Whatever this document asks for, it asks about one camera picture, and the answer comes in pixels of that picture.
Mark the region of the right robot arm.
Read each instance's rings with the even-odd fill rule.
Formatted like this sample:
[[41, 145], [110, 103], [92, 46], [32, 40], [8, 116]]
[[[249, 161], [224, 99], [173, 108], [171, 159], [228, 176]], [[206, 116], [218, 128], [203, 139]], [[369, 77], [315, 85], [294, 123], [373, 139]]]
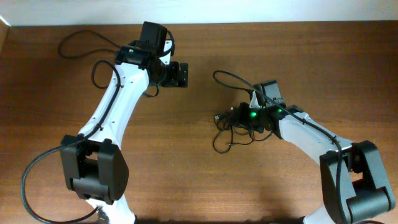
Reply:
[[369, 223], [390, 212], [396, 199], [377, 146], [353, 142], [287, 106], [275, 80], [248, 91], [249, 103], [232, 110], [232, 123], [250, 133], [269, 131], [292, 143], [320, 166], [323, 205], [296, 223]]

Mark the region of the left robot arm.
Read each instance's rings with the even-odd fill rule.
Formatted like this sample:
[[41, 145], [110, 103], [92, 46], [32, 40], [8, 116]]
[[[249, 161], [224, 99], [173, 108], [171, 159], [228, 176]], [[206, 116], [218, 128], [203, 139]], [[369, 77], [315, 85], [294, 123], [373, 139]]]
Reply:
[[108, 223], [135, 223], [124, 192], [129, 169], [121, 152], [126, 126], [149, 86], [188, 85], [188, 65], [171, 61], [175, 43], [171, 31], [143, 23], [139, 40], [122, 46], [97, 109], [77, 136], [66, 135], [60, 151], [68, 190], [101, 210]]

